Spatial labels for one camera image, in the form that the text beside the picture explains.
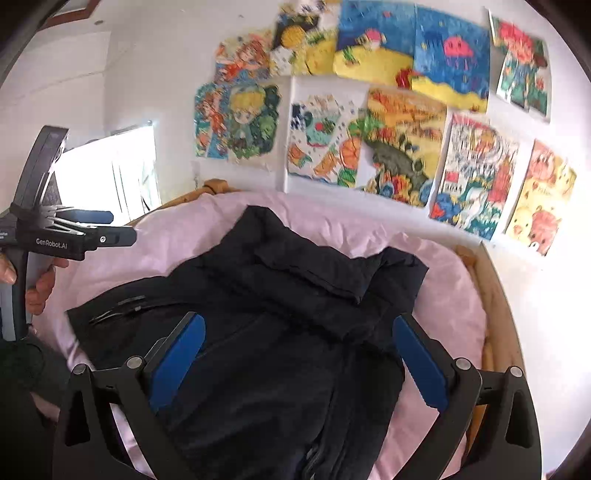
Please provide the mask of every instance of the screw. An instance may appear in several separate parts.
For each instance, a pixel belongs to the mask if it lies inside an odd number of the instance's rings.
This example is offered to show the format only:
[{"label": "screw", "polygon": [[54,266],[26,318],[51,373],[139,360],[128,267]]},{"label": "screw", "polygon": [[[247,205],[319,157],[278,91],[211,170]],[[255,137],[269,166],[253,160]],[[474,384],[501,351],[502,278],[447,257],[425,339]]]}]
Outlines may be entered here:
[{"label": "screw", "polygon": [[509,371],[511,372],[511,375],[513,375],[514,377],[523,377],[523,370],[519,367],[511,367]]},{"label": "screw", "polygon": [[460,370],[470,370],[470,367],[472,366],[472,364],[470,363],[470,361],[466,358],[458,358],[456,360],[456,366],[460,369]]},{"label": "screw", "polygon": [[128,368],[135,370],[136,368],[139,368],[142,366],[142,362],[143,362],[143,360],[140,356],[133,356],[129,360],[127,360],[126,365]]},{"label": "screw", "polygon": [[86,370],[85,364],[78,364],[72,369],[72,373],[74,375],[82,375],[85,370]]}]

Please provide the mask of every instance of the bed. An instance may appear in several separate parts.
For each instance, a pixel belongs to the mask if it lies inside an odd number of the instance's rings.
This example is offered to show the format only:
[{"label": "bed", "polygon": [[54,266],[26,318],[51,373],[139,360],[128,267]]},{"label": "bed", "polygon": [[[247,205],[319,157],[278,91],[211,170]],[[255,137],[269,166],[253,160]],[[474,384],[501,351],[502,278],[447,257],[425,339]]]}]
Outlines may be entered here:
[{"label": "bed", "polygon": [[[476,252],[458,247],[456,253],[408,236],[395,225],[356,218],[299,196],[237,192],[223,180],[207,181],[202,189],[136,220],[138,240],[133,247],[89,252],[84,262],[60,271],[45,312],[34,321],[39,337],[64,354],[70,369],[81,362],[91,365],[65,312],[122,283],[166,275],[186,259],[206,252],[233,227],[246,205],[269,207],[299,235],[352,258],[376,254],[386,246],[416,255],[429,267],[414,309],[427,334],[452,357],[464,356],[477,368],[524,368],[511,311],[485,246]],[[408,373],[406,379],[371,480],[391,480],[437,416],[424,404]],[[135,467],[150,474],[123,415],[120,411],[115,415]],[[444,476],[460,468],[481,418],[477,409]]]}]

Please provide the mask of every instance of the black puffer jacket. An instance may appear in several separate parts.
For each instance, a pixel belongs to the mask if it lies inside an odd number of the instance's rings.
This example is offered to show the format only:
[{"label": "black puffer jacket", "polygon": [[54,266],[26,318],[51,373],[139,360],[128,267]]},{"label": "black puffer jacket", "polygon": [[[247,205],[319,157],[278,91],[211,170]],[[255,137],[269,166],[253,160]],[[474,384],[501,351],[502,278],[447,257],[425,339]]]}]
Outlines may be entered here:
[{"label": "black puffer jacket", "polygon": [[196,478],[366,480],[404,380],[392,321],[426,272],[393,248],[350,259],[250,206],[168,277],[69,316],[97,368],[145,355],[189,310],[205,318],[203,349],[158,412]]}]

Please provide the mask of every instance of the window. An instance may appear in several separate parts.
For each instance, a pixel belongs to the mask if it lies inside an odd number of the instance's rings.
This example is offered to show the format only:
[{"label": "window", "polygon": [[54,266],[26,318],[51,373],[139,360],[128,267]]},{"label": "window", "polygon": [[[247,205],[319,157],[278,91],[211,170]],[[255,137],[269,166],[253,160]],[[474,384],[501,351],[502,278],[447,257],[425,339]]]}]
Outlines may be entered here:
[{"label": "window", "polygon": [[55,175],[62,205],[113,213],[124,225],[162,205],[154,127],[140,127],[65,152]]}]

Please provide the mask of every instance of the ceiling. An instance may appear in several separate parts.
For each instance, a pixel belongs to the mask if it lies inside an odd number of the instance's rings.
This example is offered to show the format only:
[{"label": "ceiling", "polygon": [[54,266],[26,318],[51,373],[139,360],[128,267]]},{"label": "ceiling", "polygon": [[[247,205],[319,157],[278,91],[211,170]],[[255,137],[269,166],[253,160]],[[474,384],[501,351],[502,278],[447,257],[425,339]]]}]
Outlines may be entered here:
[{"label": "ceiling", "polygon": [[[128,21],[144,4],[151,0],[102,0],[94,13],[87,20],[56,25],[36,33],[27,49],[37,48],[41,45],[75,35],[84,35],[98,31],[110,31],[115,25]],[[76,9],[86,6],[87,0],[70,0],[64,8]]]}]

